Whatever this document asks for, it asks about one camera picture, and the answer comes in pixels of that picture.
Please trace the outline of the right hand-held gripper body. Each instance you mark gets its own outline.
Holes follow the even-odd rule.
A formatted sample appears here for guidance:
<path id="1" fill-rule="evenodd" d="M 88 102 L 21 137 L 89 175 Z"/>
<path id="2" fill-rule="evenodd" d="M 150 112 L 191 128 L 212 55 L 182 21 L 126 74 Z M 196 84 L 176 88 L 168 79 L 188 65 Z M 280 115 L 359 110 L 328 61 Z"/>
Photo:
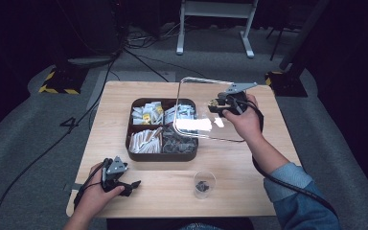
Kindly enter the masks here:
<path id="1" fill-rule="evenodd" d="M 256 82 L 252 83 L 231 83 L 230 86 L 218 94 L 218 98 L 223 100 L 224 104 L 228 104 L 227 110 L 236 115 L 241 115 L 248 108 L 249 103 L 245 91 L 256 87 Z"/>

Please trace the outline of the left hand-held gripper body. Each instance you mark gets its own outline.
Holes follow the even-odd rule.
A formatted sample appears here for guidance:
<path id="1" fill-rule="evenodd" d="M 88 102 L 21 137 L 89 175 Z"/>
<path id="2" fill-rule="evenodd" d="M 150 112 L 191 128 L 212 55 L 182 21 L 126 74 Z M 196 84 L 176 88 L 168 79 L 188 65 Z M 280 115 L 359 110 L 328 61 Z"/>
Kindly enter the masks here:
<path id="1" fill-rule="evenodd" d="M 105 158 L 102 169 L 102 188 L 107 193 L 118 186 L 119 178 L 127 170 L 127 163 L 124 163 L 119 156 L 114 159 Z"/>

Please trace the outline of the clear box lid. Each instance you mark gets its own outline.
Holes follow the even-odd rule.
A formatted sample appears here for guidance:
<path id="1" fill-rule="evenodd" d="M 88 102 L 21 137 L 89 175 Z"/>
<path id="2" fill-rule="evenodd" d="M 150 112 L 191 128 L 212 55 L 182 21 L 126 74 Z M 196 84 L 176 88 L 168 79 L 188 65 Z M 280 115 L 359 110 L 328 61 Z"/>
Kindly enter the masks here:
<path id="1" fill-rule="evenodd" d="M 231 81 L 209 80 L 195 77 L 187 77 L 178 84 L 176 104 L 181 104 L 185 99 L 195 104 L 195 118 L 177 119 L 173 121 L 174 129 L 182 136 L 220 140 L 239 143 L 242 138 L 237 134 L 233 124 L 225 117 L 209 111 L 208 102 L 218 99 L 219 93 L 224 92 Z"/>

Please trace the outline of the dark brown compartment box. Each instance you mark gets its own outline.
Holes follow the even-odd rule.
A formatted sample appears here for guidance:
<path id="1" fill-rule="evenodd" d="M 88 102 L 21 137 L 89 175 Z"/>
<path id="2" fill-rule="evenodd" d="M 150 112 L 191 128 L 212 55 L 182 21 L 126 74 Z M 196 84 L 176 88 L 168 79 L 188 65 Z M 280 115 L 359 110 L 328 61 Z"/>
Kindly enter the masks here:
<path id="1" fill-rule="evenodd" d="M 134 107 L 143 106 L 146 103 L 151 102 L 160 102 L 162 104 L 162 107 L 164 109 L 164 112 L 175 106 L 176 99 L 169 99 L 169 98 L 139 98 L 136 99 L 130 107 L 130 116 L 128 119 L 127 124 L 127 130 L 126 130 L 126 150 L 129 155 L 129 157 L 137 162 L 187 162 L 191 161 L 196 157 L 197 149 L 198 149 L 198 139 L 197 139 L 197 147 L 195 149 L 195 152 L 191 153 L 164 153 L 161 149 L 160 153 L 132 153 L 128 150 L 130 137 L 133 133 L 137 133 L 139 131 L 145 130 L 145 129 L 157 129 L 158 127 L 164 127 L 164 126 L 172 126 L 173 122 L 171 124 L 165 125 L 164 123 L 162 125 L 134 125 L 132 123 L 132 116 L 131 112 Z M 196 108 L 193 101 L 185 99 L 182 104 L 189 104 L 193 108 Z"/>

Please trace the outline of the clear plastic cup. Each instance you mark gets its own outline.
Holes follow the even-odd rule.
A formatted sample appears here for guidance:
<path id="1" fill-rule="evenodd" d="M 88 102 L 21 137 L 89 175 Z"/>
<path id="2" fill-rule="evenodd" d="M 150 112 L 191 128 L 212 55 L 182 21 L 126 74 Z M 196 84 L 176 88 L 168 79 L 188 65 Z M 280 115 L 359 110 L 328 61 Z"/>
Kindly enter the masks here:
<path id="1" fill-rule="evenodd" d="M 196 184 L 199 181 L 206 181 L 209 186 L 210 189 L 206 192 L 200 192 L 196 189 Z M 203 199 L 206 198 L 215 188 L 216 186 L 216 177 L 208 171 L 199 171 L 194 175 L 194 195 L 199 198 L 199 199 Z"/>

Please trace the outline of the person's right hand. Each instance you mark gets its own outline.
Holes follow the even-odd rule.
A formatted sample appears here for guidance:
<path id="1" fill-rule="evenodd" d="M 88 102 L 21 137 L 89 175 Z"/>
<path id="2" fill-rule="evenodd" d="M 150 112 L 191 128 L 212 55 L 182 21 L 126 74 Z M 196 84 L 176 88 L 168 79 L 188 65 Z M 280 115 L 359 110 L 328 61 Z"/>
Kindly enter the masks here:
<path id="1" fill-rule="evenodd" d="M 247 144 L 256 145 L 264 139 L 260 130 L 259 117 L 253 108 L 248 107 L 241 115 L 224 110 L 223 115 L 233 124 L 237 133 Z"/>

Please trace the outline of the person's left hand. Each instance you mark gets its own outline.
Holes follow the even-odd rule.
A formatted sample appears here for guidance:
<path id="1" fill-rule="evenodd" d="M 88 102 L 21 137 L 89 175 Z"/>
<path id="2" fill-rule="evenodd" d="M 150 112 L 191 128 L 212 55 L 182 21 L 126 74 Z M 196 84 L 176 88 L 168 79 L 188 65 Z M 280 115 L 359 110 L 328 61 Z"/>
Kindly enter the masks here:
<path id="1" fill-rule="evenodd" d="M 103 164 L 98 163 L 91 168 L 83 195 L 74 213 L 79 212 L 92 219 L 112 198 L 118 196 L 125 189 L 124 186 L 118 186 L 106 193 L 101 186 L 102 167 Z"/>

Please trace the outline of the pile of white brown sticks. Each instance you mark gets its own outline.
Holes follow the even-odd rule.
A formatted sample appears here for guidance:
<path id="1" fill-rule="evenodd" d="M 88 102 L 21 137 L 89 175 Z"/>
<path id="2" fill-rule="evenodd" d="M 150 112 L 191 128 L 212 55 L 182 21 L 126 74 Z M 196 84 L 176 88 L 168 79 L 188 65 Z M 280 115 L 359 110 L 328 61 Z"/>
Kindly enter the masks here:
<path id="1" fill-rule="evenodd" d="M 145 129 L 133 133 L 128 150 L 132 153 L 160 153 L 162 149 L 162 127 Z"/>

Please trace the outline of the pile of dark packets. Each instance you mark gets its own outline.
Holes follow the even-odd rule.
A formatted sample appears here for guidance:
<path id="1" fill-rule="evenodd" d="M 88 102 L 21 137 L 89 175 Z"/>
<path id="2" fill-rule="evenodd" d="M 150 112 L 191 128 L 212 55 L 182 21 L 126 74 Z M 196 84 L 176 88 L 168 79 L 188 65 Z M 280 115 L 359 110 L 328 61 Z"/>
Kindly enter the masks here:
<path id="1" fill-rule="evenodd" d="M 197 139 L 181 136 L 172 126 L 164 126 L 162 133 L 164 153 L 191 153 L 196 151 Z"/>

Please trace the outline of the yellow black striped stand base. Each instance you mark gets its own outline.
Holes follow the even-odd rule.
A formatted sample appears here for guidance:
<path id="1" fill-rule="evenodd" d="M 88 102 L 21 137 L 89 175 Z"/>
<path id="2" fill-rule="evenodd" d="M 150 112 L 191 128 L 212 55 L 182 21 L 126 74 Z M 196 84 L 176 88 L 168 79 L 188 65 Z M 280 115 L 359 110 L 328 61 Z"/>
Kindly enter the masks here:
<path id="1" fill-rule="evenodd" d="M 286 72 L 270 71 L 264 75 L 265 83 L 277 97 L 307 97 L 308 94 L 299 78 Z"/>
<path id="2" fill-rule="evenodd" d="M 71 67 L 63 70 L 53 68 L 40 86 L 39 93 L 78 95 L 86 79 L 88 70 Z"/>

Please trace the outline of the pile of white yellow packets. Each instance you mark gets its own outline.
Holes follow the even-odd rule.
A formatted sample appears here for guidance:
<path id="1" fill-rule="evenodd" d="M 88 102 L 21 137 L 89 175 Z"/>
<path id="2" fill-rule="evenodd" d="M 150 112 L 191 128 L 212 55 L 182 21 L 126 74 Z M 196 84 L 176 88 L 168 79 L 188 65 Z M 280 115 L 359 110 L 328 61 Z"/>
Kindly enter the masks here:
<path id="1" fill-rule="evenodd" d="M 164 109 L 160 102 L 145 103 L 134 107 L 132 112 L 134 125 L 162 125 L 164 123 Z"/>

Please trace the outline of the black tripod stand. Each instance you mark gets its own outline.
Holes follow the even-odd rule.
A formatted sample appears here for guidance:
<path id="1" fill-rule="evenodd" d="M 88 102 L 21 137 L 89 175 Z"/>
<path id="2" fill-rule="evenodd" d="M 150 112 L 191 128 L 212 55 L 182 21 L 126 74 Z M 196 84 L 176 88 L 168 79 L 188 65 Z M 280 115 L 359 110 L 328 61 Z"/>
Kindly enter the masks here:
<path id="1" fill-rule="evenodd" d="M 292 33 L 292 34 L 299 34 L 301 32 L 301 28 L 300 27 L 295 27 L 295 26 L 291 26 L 291 25 L 286 25 L 285 27 L 280 27 L 280 28 L 272 28 L 269 33 L 267 34 L 267 36 L 265 37 L 266 40 L 269 40 L 273 33 L 276 32 L 277 36 L 275 38 L 275 42 L 273 45 L 273 49 L 272 52 L 270 54 L 270 58 L 269 60 L 272 61 L 276 55 L 276 52 L 278 50 L 278 47 L 282 41 L 282 37 L 284 33 Z"/>

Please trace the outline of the person's blue jeans leg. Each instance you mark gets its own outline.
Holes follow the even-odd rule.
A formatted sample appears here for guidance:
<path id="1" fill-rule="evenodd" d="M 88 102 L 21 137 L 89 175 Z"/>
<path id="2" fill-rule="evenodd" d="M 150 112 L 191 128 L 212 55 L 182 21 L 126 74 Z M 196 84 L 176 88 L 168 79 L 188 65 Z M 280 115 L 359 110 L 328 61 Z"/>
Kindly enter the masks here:
<path id="1" fill-rule="evenodd" d="M 196 222 L 196 223 L 189 223 L 186 224 L 185 226 L 179 227 L 178 230 L 223 230 L 223 229 L 214 226 L 212 224 Z"/>

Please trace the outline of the white desk frame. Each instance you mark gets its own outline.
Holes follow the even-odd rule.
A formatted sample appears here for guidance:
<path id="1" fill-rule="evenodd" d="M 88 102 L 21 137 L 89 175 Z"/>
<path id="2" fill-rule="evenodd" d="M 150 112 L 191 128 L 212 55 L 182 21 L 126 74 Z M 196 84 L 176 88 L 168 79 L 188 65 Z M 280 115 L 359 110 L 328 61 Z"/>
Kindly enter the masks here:
<path id="1" fill-rule="evenodd" d="M 179 35 L 177 39 L 176 53 L 184 53 L 185 40 L 185 19 L 187 16 L 204 16 L 219 18 L 246 19 L 245 29 L 240 31 L 241 42 L 243 44 L 246 56 L 253 58 L 255 56 L 249 41 L 251 25 L 257 9 L 259 0 L 252 0 L 251 3 L 220 3 L 205 2 L 195 0 L 181 0 L 179 14 Z"/>

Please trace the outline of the grey slanted metal post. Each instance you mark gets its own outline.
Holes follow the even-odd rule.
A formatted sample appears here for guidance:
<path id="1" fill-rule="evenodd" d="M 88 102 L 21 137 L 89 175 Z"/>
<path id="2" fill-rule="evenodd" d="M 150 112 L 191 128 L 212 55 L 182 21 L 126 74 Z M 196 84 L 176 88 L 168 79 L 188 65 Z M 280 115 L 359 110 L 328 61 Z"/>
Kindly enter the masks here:
<path id="1" fill-rule="evenodd" d="M 318 3 L 315 5 L 307 21 L 304 23 L 301 32 L 298 34 L 291 48 L 289 49 L 289 51 L 287 52 L 287 54 L 284 56 L 281 63 L 279 64 L 279 68 L 281 70 L 287 70 L 288 66 L 292 62 L 294 62 L 298 51 L 303 46 L 304 41 L 310 34 L 312 28 L 316 24 L 317 20 L 320 18 L 323 11 L 327 8 L 327 5 L 329 4 L 329 2 L 330 0 L 319 0 Z"/>

